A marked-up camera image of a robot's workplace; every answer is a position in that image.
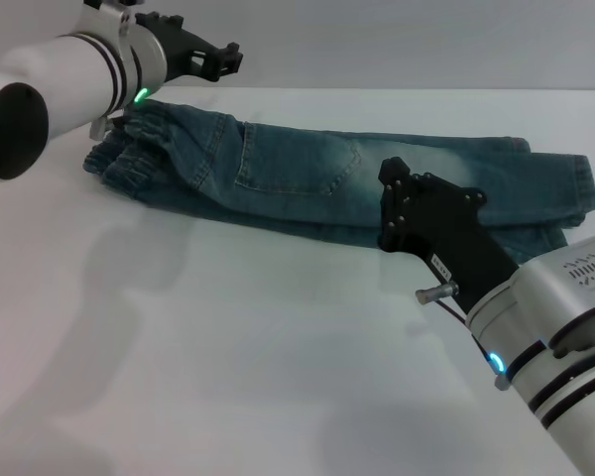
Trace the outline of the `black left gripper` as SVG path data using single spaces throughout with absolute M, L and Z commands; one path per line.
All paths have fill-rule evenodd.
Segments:
M 182 76 L 195 76 L 209 82 L 236 74 L 243 54 L 240 46 L 230 43 L 223 49 L 182 27 L 183 17 L 158 12 L 135 15 L 136 23 L 150 31 L 161 45 L 167 64 L 166 82 Z

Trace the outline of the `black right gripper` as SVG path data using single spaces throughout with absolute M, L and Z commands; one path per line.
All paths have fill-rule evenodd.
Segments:
M 479 223 L 485 196 L 433 175 L 411 175 L 399 157 L 382 162 L 378 180 L 381 230 L 378 245 L 388 253 L 417 256 L 442 284 L 458 286 L 454 300 L 469 312 L 518 269 L 517 263 Z

